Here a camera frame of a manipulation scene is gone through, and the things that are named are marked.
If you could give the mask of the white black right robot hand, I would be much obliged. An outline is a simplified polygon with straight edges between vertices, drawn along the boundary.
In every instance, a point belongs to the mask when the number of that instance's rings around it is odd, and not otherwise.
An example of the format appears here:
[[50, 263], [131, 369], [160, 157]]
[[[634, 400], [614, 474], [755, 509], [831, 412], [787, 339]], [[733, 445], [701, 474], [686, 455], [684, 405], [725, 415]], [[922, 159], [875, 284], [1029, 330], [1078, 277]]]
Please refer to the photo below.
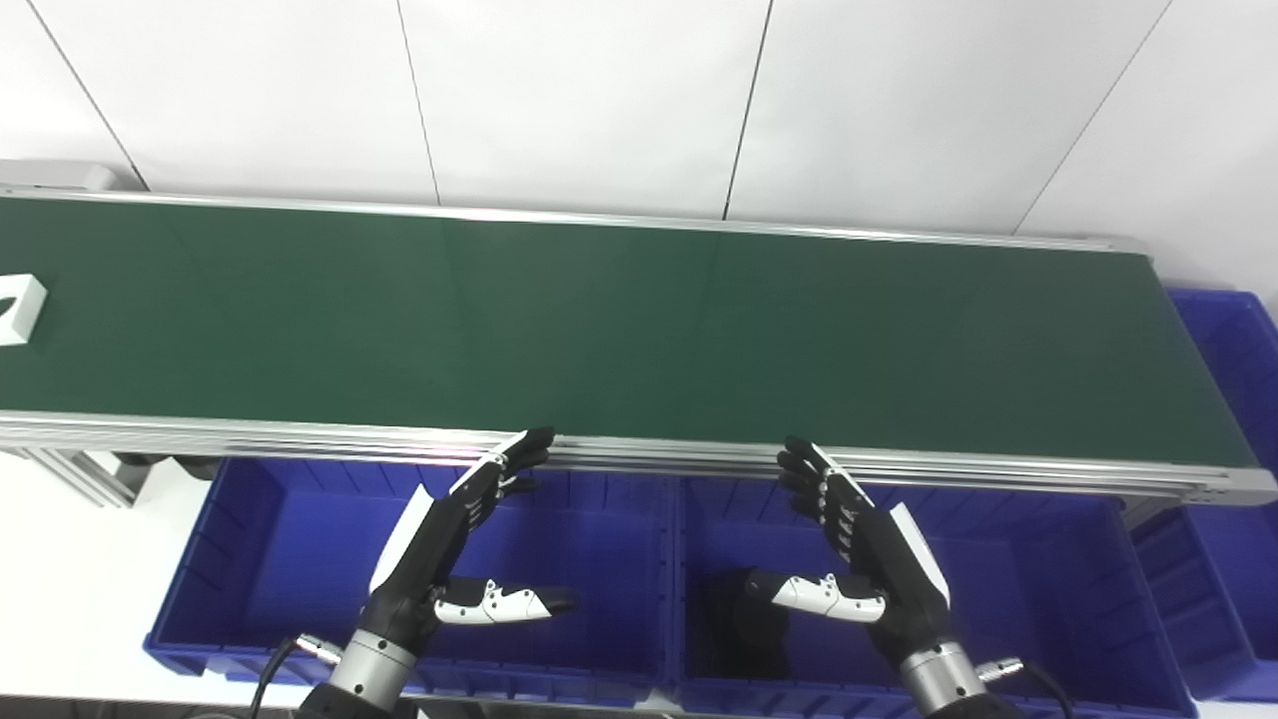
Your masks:
[[866, 624], [872, 645], [898, 674], [958, 642], [950, 585], [907, 506], [875, 506], [849, 470], [806, 438], [787, 435], [776, 460], [795, 513], [818, 524], [846, 570], [826, 577], [749, 570], [748, 596]]

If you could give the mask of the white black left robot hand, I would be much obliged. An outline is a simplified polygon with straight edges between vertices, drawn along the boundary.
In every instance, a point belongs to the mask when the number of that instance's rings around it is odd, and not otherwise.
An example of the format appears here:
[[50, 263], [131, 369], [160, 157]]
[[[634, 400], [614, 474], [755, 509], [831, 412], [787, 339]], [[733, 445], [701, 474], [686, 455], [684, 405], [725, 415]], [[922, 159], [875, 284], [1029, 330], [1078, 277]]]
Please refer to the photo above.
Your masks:
[[498, 501], [534, 490], [537, 481], [519, 473], [544, 464], [555, 435], [553, 427], [524, 429], [484, 451], [446, 494], [415, 490], [380, 556], [357, 630], [420, 656], [440, 624], [533, 622], [574, 610], [571, 587], [506, 586], [452, 573]]

